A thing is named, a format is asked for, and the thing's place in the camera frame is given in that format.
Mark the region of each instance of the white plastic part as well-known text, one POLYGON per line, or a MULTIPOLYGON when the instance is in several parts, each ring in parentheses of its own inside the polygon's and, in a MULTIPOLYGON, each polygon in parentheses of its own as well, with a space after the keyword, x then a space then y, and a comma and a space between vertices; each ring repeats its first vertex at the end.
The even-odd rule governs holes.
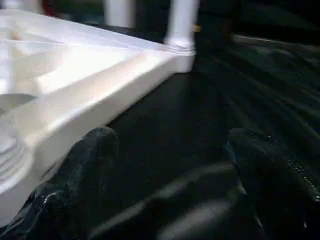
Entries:
POLYGON ((179 55, 178 71, 189 72, 195 51, 194 24, 200 0, 172 0, 167 37, 164 42, 168 51, 179 55))
POLYGON ((72 145, 178 72, 163 44, 1 10, 0 227, 72 145))
POLYGON ((135 0, 104 0, 104 19, 109 26, 135 27, 135 0))

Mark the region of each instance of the black fabric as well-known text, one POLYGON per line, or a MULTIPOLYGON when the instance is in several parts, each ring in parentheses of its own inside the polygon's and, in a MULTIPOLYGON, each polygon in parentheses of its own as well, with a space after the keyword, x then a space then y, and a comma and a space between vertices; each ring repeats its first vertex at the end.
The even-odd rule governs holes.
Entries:
POLYGON ((93 231, 94 240, 264 239, 231 162, 178 178, 93 231))
POLYGON ((31 194, 0 239, 88 239, 105 207, 108 171, 117 155, 113 130, 90 131, 72 147, 56 175, 31 194))
POLYGON ((213 57, 212 67, 235 162, 249 194, 258 193, 264 229, 272 239, 312 239, 319 234, 318 56, 237 46, 213 57))

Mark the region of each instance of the black surface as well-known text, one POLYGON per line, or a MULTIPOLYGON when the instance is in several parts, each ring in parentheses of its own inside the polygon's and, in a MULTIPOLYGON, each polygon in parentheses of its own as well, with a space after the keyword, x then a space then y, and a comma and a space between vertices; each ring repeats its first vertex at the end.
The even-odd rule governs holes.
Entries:
POLYGON ((213 79, 176 74, 109 124, 120 146, 109 190, 123 199, 110 198, 114 214, 220 160, 227 140, 221 97, 213 79))

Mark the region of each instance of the white plastic tray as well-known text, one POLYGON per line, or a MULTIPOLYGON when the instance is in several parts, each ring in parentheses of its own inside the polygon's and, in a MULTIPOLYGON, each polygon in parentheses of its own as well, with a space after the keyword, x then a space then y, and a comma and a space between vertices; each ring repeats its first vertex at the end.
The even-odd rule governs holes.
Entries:
POLYGON ((76 141, 177 71, 177 56, 163 49, 74 22, 0 11, 0 227, 76 141))

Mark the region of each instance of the white pillar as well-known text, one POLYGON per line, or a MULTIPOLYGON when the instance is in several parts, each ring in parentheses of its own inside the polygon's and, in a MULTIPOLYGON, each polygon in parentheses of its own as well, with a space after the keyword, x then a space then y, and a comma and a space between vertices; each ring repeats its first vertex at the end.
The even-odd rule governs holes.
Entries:
POLYGON ((3 0, 5 9, 20 9, 37 14, 42 14, 40 0, 3 0))
POLYGON ((104 21, 107 25, 133 28, 135 15, 135 0, 104 0, 104 21))
POLYGON ((200 0, 171 0, 169 27, 164 40, 167 50, 180 55, 178 71, 189 72, 195 51, 194 24, 197 21, 200 0))

